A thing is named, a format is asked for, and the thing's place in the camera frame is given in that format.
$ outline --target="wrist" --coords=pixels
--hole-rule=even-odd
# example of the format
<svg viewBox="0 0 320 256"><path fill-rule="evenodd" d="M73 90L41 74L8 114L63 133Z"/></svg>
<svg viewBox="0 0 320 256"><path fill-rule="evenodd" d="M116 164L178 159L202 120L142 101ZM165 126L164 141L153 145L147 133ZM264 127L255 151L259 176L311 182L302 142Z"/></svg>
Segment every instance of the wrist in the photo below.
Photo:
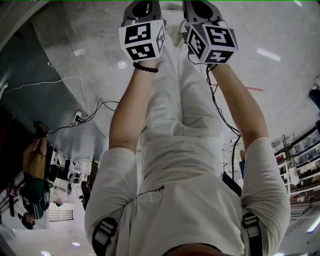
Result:
<svg viewBox="0 0 320 256"><path fill-rule="evenodd" d="M146 68L154 69L157 66L157 60L156 59L142 60L142 61L139 61L138 64Z"/></svg>

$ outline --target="person's right arm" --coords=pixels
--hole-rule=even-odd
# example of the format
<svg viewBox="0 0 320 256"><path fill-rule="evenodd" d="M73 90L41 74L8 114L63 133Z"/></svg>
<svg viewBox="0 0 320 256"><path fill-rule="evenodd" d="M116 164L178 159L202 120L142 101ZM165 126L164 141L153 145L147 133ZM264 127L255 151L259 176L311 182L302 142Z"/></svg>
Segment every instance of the person's right arm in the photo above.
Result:
<svg viewBox="0 0 320 256"><path fill-rule="evenodd" d="M230 66L218 65L212 70L212 74L241 134L244 151L256 139L268 137L266 121L260 107Z"/></svg>
<svg viewBox="0 0 320 256"><path fill-rule="evenodd" d="M258 104L229 65L218 65L212 73L243 138L242 207L258 217L263 255L273 256L289 225L290 201L268 139L266 122Z"/></svg>

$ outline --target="hair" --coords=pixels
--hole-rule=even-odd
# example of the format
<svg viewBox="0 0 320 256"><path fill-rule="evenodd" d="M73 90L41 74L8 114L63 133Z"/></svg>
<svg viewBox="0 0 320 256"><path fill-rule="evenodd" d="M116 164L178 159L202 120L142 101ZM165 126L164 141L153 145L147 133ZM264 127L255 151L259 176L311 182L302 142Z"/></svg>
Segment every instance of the hair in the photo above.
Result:
<svg viewBox="0 0 320 256"><path fill-rule="evenodd" d="M26 216L22 216L21 222L28 230L34 229L35 222L34 221L32 223L28 222L26 219Z"/></svg>
<svg viewBox="0 0 320 256"><path fill-rule="evenodd" d="M56 202L56 201L54 201L54 203L55 203L55 205L58 206L58 207L60 207L60 206L62 206L62 205L64 204L63 202Z"/></svg>

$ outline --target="forearm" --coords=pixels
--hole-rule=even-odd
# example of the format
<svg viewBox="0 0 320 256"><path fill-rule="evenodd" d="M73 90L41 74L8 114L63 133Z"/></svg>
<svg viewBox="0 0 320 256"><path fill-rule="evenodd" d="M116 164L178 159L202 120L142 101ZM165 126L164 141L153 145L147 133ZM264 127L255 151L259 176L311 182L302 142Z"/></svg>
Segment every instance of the forearm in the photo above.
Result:
<svg viewBox="0 0 320 256"><path fill-rule="evenodd" d="M156 67L156 60L145 60L140 65ZM155 73L135 69L130 83L120 100L110 126L109 149L127 148L136 153L140 133L145 124L150 91Z"/></svg>
<svg viewBox="0 0 320 256"><path fill-rule="evenodd" d="M260 107L230 66L218 65L212 70L212 74L242 136L244 149L257 138L268 137L266 121Z"/></svg>

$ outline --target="shirt sleeve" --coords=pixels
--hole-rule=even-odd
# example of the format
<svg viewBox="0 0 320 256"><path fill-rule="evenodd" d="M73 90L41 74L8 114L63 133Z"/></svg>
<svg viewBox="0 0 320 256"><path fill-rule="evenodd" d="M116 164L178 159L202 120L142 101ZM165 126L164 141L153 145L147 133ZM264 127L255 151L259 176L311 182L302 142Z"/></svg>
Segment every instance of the shirt sleeve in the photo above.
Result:
<svg viewBox="0 0 320 256"><path fill-rule="evenodd" d="M119 223L124 207L137 196L136 155L127 148L105 152L86 206L84 228L89 241L97 224L107 217Z"/></svg>
<svg viewBox="0 0 320 256"><path fill-rule="evenodd" d="M273 256L290 221L290 200L270 140L256 139L245 152L242 207L260 223L264 256Z"/></svg>

